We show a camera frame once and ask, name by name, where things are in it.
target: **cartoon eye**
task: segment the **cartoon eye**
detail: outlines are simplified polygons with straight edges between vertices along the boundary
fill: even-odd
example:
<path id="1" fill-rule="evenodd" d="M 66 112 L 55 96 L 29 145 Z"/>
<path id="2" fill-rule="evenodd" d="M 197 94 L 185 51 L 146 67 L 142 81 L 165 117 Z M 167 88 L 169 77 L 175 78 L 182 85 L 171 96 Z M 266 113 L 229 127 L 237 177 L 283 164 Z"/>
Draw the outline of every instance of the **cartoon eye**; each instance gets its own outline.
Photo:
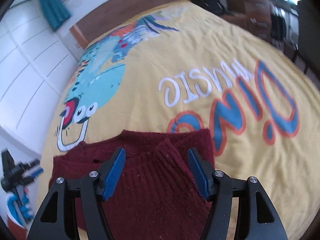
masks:
<path id="1" fill-rule="evenodd" d="M 90 117 L 91 115 L 93 115 L 97 111 L 97 109 L 98 109 L 98 103 L 94 102 L 88 107 L 85 115 L 87 117 Z"/>
<path id="2" fill-rule="evenodd" d="M 85 115 L 85 106 L 81 106 L 76 110 L 75 115 L 73 117 L 73 121 L 79 122 L 84 117 L 84 115 Z"/>

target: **silver bolt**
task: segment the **silver bolt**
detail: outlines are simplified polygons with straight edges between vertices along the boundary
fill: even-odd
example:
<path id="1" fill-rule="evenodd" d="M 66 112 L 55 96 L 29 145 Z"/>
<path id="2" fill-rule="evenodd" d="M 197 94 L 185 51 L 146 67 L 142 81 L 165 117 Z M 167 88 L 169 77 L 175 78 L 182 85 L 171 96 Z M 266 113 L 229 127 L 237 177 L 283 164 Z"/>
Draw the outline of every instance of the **silver bolt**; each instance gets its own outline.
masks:
<path id="1" fill-rule="evenodd" d="M 63 177 L 57 178 L 56 182 L 58 184 L 61 184 L 62 182 L 64 182 L 64 178 Z"/>
<path id="2" fill-rule="evenodd" d="M 222 171 L 215 171 L 214 174 L 217 176 L 217 177 L 222 177 L 224 175 L 224 173 Z"/>
<path id="3" fill-rule="evenodd" d="M 97 171 L 91 171 L 91 172 L 89 173 L 89 176 L 90 176 L 91 178 L 95 178 L 95 177 L 98 176 L 98 172 L 97 172 Z"/>
<path id="4" fill-rule="evenodd" d="M 258 179 L 256 177 L 250 177 L 249 180 L 252 182 L 252 183 L 257 183 L 258 182 Z"/>

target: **wooden headboard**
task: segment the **wooden headboard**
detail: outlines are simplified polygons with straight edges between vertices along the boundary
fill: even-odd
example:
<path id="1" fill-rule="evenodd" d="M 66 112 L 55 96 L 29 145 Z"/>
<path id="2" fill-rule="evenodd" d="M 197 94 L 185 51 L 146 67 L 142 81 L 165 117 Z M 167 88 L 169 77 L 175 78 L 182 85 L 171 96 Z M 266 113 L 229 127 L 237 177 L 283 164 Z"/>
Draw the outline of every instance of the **wooden headboard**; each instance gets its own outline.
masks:
<path id="1" fill-rule="evenodd" d="M 86 48 L 91 41 L 135 15 L 173 1 L 177 0 L 109 0 L 73 25 L 70 32 Z"/>

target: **yellow bedsheet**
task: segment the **yellow bedsheet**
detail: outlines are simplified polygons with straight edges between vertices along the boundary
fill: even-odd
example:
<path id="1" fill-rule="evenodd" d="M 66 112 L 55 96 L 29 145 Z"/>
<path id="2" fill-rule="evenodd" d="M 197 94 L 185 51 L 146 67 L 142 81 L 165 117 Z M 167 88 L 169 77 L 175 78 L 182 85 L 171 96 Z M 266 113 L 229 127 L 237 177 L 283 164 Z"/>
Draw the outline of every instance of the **yellow bedsheet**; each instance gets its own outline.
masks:
<path id="1" fill-rule="evenodd" d="M 319 92 L 281 52 L 190 2 L 171 4 L 86 49 L 47 132 L 38 204 L 53 157 L 81 140 L 209 128 L 216 169 L 256 176 L 296 240 L 320 206 L 319 117 Z M 233 209 L 230 231 L 235 221 Z"/>

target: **ribbed knit fabric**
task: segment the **ribbed knit fabric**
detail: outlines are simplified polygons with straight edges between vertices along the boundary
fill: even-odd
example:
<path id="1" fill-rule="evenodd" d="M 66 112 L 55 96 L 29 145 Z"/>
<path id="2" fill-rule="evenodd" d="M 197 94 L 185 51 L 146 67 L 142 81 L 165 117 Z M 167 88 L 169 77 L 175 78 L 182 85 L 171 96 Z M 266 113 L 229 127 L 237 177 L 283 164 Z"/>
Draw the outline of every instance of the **ribbed knit fabric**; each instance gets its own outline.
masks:
<path id="1" fill-rule="evenodd" d="M 162 134 L 124 130 L 98 143 L 81 142 L 53 160 L 50 185 L 58 177 L 78 179 L 97 170 L 116 147 L 126 163 L 114 195 L 103 209 L 115 240 L 200 239 L 210 205 L 200 197 L 188 167 L 187 151 L 196 147 L 213 164 L 209 130 Z M 78 226 L 85 229 L 81 200 L 76 200 Z"/>

